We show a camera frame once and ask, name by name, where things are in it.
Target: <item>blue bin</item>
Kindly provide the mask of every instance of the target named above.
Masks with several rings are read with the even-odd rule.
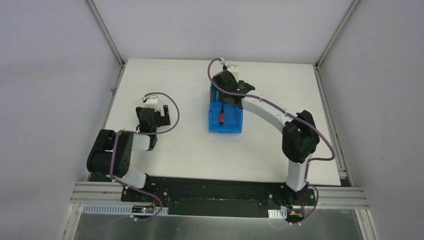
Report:
[[[241,134],[243,128],[243,110],[231,104],[219,102],[220,92],[216,91],[215,101],[209,104],[209,132],[219,134]],[[221,108],[224,109],[224,122],[220,124]]]

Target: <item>white table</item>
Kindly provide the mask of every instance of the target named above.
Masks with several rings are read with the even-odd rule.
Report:
[[[264,98],[283,108],[311,112],[316,127],[329,139],[312,65],[227,63],[238,65],[239,79],[256,87]],[[106,129],[134,131],[138,125],[136,107],[142,105],[142,96],[163,92],[178,104],[180,121],[172,131],[157,136],[153,151],[132,153],[131,164],[140,171],[151,176],[284,182],[288,159],[281,149],[282,135],[260,117],[244,111],[241,134],[209,133],[208,64],[205,60],[129,59]],[[220,67],[214,63],[211,75],[218,73]],[[177,111],[165,96],[158,98],[159,103],[169,106],[173,125]],[[169,127],[160,127],[158,131]],[[314,155],[330,156],[322,140]],[[313,184],[339,186],[336,162],[313,162],[308,179]]]

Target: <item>red object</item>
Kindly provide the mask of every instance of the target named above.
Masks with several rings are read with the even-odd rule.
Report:
[[[219,124],[224,124],[224,113],[219,114]]]
[[[224,124],[224,105],[221,106],[221,113],[219,114],[219,124]]]

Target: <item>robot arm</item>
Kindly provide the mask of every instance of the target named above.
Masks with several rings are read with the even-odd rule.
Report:
[[[138,122],[137,127],[142,133],[156,133],[158,127],[170,125],[168,106],[163,105],[163,116],[158,104],[158,96],[149,95],[143,99],[144,107],[135,109]],[[117,133],[113,130],[102,129],[97,135],[94,146],[87,159],[87,169],[91,173],[109,176],[111,168],[112,150]],[[119,135],[115,149],[113,175],[124,183],[142,189],[146,183],[147,175],[132,165],[131,151],[151,151],[158,141],[155,134],[136,134],[123,131]]]
[[[215,83],[222,89],[232,92],[262,97],[254,86],[237,81],[237,66],[223,67],[223,71],[213,76]],[[284,204],[290,206],[307,190],[305,171],[307,161],[315,152],[320,138],[317,133],[305,124],[286,116],[271,105],[251,97],[234,96],[220,93],[220,102],[251,112],[282,133],[282,151],[288,158],[288,174],[283,188]],[[315,126],[314,119],[306,110],[297,113],[297,117]]]

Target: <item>white wall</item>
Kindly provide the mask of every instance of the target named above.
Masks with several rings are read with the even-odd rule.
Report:
[[[2,0],[0,56],[1,239],[56,239],[118,65],[82,0]]]
[[[321,73],[382,240],[424,236],[424,1],[364,0]]]
[[[351,0],[96,0],[122,57],[315,63]]]

